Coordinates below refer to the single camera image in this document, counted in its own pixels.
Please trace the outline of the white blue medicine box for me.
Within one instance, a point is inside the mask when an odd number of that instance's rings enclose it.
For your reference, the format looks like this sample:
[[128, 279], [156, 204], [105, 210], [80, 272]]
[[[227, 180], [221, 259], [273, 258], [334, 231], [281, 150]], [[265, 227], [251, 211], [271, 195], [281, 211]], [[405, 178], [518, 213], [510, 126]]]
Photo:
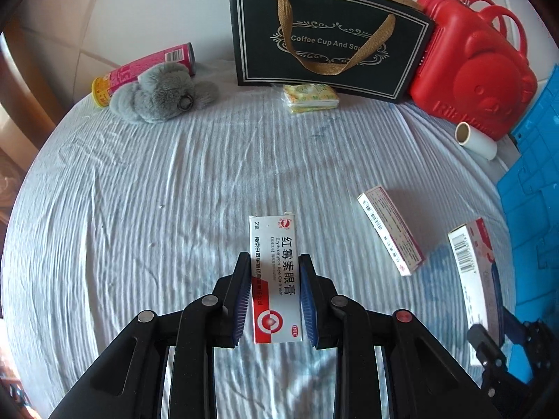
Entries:
[[502, 292], [491, 239], [483, 218], [448, 234], [459, 271], [468, 327], [481, 324], [498, 346], [504, 343]]

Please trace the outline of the red white ointment box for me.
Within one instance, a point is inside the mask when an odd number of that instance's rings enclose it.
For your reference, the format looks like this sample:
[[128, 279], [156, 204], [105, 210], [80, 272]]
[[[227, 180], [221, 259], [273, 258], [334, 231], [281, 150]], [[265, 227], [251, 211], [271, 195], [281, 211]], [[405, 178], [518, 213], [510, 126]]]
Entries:
[[251, 216], [252, 323], [257, 344], [303, 339], [296, 220]]

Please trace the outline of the white lint roller refill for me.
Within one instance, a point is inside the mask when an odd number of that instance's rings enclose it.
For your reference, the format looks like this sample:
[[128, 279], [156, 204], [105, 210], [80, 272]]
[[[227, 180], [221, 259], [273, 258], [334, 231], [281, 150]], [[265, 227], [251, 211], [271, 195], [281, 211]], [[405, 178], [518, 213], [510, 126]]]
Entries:
[[462, 148], [468, 149], [488, 161], [494, 160], [498, 153], [496, 141], [467, 122], [461, 122], [456, 126], [455, 139]]

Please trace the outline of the grey koala plush toy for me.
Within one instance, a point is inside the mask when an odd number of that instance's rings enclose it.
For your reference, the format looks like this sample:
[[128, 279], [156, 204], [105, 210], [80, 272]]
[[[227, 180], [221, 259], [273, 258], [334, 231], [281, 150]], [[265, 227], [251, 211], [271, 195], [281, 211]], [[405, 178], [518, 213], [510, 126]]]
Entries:
[[193, 80], [186, 65], [162, 63], [118, 88], [109, 108], [129, 123], [155, 124], [202, 110], [218, 96], [214, 82]]

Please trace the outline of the white pink medicine box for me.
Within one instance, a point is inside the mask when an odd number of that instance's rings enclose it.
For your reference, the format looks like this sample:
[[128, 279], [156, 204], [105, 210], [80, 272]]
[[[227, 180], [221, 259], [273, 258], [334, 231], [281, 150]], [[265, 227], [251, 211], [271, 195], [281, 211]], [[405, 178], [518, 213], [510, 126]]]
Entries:
[[423, 252], [390, 195], [382, 185], [377, 185], [361, 193], [357, 200], [399, 274], [411, 276], [423, 264]]

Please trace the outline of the white striped bed sheet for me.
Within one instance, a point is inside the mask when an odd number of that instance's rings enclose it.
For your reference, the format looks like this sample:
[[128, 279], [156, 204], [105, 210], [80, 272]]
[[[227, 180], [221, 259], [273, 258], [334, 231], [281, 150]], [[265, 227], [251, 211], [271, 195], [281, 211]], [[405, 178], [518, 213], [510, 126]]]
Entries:
[[[469, 361], [448, 234], [483, 218], [503, 300], [515, 304], [508, 228], [489, 162], [410, 103], [341, 96], [294, 115], [281, 92], [241, 87], [229, 61], [198, 70], [218, 100], [162, 124], [128, 124], [78, 102], [19, 191], [2, 258], [2, 308], [31, 404], [48, 416], [140, 311], [180, 310], [231, 273], [251, 216], [295, 215], [298, 250], [369, 310], [411, 310]], [[423, 264], [401, 276], [357, 198], [382, 185]]]

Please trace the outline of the blue plastic storage crate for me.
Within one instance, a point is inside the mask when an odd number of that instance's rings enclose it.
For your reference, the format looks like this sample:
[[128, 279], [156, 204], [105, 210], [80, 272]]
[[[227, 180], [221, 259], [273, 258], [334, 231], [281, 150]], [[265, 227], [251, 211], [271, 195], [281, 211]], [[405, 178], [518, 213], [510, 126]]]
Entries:
[[498, 182], [515, 269], [515, 316], [558, 333], [558, 69], [513, 129], [520, 157]]

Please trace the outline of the small yellow tissue pack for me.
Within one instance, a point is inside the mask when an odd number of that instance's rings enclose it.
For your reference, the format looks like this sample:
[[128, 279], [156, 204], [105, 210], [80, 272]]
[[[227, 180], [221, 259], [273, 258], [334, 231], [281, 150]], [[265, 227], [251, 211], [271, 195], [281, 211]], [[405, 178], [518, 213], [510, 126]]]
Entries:
[[282, 92], [282, 99], [291, 113], [332, 110], [339, 105], [336, 91], [323, 83], [285, 84]]

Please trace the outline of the red bear plastic case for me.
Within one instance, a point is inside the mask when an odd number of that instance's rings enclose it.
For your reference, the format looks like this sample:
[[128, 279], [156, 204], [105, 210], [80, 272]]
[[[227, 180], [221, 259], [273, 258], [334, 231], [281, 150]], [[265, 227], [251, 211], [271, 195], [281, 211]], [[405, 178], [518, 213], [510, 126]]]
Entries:
[[413, 102], [431, 116], [502, 139], [537, 89], [520, 20], [493, 0], [418, 4], [435, 31], [409, 87]]

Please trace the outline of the pink yellow snack can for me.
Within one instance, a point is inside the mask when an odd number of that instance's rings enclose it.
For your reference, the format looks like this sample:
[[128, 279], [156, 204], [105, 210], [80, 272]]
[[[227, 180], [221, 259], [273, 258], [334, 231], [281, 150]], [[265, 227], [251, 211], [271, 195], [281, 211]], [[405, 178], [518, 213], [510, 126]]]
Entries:
[[121, 86], [134, 82], [138, 76], [156, 64], [180, 63], [188, 67], [189, 73], [195, 75], [195, 57], [191, 43], [179, 44], [174, 47], [155, 52], [138, 60], [124, 64], [117, 69], [97, 77], [91, 85], [94, 103], [100, 108], [108, 107], [113, 94]]

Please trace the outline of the black coffee cup gift box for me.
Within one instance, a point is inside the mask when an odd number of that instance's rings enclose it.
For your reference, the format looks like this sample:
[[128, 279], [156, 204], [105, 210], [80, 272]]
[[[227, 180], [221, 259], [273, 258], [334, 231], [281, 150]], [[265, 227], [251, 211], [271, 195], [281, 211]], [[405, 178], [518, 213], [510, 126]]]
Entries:
[[325, 83], [401, 101], [434, 31], [393, 0], [229, 0], [242, 86]]

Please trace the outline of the wooden headboard frame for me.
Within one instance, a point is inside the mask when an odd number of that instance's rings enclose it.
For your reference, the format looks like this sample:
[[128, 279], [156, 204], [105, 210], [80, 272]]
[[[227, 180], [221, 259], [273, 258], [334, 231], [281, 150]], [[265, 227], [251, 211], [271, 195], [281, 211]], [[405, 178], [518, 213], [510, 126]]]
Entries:
[[12, 18], [1, 33], [1, 223], [39, 150], [65, 110]]

